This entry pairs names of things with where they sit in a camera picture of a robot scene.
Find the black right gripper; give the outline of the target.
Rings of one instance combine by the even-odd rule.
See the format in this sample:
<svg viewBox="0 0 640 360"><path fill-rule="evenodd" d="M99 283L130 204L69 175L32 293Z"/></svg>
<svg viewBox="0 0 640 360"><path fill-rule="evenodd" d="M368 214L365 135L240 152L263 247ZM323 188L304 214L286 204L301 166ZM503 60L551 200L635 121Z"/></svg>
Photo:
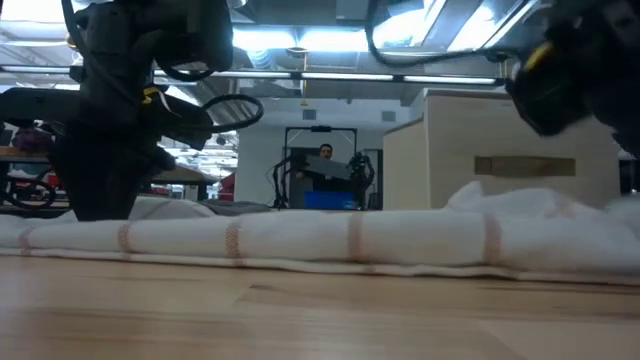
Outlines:
<svg viewBox="0 0 640 360"><path fill-rule="evenodd" d="M640 158L640 0L556 0L506 90L537 134L593 117Z"/></svg>

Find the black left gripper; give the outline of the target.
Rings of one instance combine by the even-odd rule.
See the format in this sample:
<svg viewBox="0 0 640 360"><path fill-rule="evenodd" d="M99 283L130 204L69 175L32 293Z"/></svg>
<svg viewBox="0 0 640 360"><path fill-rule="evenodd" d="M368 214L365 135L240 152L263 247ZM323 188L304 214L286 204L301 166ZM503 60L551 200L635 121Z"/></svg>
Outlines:
<svg viewBox="0 0 640 360"><path fill-rule="evenodd" d="M230 9L227 0L111 0L71 10L69 34L83 57L72 73L82 103L49 161L78 220L127 220L143 185L176 168L156 142L201 149L212 133L206 111L148 94L154 70L197 82L230 69Z"/></svg>

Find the white red-checked towel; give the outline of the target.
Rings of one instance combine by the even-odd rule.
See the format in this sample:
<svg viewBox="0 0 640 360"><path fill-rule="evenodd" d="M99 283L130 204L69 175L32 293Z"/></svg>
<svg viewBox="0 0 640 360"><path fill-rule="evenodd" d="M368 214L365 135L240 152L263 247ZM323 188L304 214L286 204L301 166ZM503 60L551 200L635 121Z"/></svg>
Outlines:
<svg viewBox="0 0 640 360"><path fill-rule="evenodd" d="M223 216L142 197L127 220L0 215L0 255L640 286L640 203L599 210L548 188L489 195L477 182L427 210Z"/></svg>

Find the dark maroon bag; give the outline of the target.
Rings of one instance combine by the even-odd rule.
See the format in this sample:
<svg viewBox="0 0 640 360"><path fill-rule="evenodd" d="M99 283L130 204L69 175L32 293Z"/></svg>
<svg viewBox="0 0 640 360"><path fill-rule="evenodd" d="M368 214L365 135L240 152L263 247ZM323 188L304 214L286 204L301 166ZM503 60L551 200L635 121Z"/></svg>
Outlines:
<svg viewBox="0 0 640 360"><path fill-rule="evenodd" d="M48 152L54 145L53 136L38 128L19 128L12 145L25 152Z"/></svg>

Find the black round equipment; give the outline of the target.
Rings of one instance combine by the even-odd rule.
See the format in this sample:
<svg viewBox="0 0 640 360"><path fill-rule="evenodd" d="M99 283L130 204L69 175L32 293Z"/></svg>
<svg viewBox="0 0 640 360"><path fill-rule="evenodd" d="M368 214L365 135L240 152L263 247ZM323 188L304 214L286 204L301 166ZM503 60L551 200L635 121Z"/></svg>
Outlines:
<svg viewBox="0 0 640 360"><path fill-rule="evenodd" d="M10 175L4 175L4 176L0 176L0 182L6 182L11 186L16 185L18 182L26 182L31 187L40 186L46 190L46 192L48 193L47 200L40 205L31 205L22 200L16 199L12 195L12 192L10 190L7 190L6 188L0 189L0 200L6 201L9 204L23 210L29 210L29 211L44 210L44 209L50 208L51 205L56 200L57 193L55 188L49 185L48 183L43 182L42 180L39 180L38 178L19 178L19 177L10 176Z"/></svg>

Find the long ceiling light fixture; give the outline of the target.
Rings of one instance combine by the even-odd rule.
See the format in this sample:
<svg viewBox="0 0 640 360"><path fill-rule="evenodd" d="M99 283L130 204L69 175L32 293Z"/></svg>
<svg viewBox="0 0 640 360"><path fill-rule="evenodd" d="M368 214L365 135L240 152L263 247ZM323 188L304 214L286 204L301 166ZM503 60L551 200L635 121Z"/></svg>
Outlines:
<svg viewBox="0 0 640 360"><path fill-rule="evenodd" d="M156 77L169 77L162 70L155 70L154 76ZM266 71L226 71L226 72L214 72L209 77L218 78L238 78L238 79L292 79L289 72L266 72Z"/></svg>
<svg viewBox="0 0 640 360"><path fill-rule="evenodd" d="M328 72L301 72L299 74L299 77L304 80L369 81L369 82L389 82L389 83L481 85L481 86L501 86L504 83L503 79L483 78L483 77L389 75L389 74L328 73Z"/></svg>

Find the beige fabric storage box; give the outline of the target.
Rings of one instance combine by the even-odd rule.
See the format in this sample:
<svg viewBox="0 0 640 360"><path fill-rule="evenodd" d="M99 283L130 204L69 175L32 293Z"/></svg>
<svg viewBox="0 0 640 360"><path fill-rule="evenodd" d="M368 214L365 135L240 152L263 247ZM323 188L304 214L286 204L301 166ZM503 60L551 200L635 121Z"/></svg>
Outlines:
<svg viewBox="0 0 640 360"><path fill-rule="evenodd" d="M547 187L600 207L621 193L619 148L588 119L538 136L497 92L425 90L383 137L386 210L441 208L470 182L488 194Z"/></svg>

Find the person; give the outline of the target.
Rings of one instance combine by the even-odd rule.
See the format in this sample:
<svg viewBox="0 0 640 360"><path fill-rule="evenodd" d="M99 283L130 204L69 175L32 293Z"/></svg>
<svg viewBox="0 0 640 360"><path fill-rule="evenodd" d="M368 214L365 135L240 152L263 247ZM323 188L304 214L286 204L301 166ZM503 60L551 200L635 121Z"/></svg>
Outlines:
<svg viewBox="0 0 640 360"><path fill-rule="evenodd" d="M331 160L333 156L333 147L324 143L319 147L319 157ZM328 175L322 175L313 172L297 172L295 178L298 180L310 179L312 182L312 190L314 192L347 192L349 183L343 179L335 179Z"/></svg>

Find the blue bin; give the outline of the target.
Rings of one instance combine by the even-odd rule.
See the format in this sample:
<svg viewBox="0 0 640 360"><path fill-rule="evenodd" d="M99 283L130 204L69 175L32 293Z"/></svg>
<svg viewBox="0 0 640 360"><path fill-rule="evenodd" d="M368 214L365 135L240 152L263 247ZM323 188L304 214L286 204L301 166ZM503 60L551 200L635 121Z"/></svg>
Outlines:
<svg viewBox="0 0 640 360"><path fill-rule="evenodd" d="M358 208L350 192L309 191L304 194L304 204L308 209L354 210Z"/></svg>

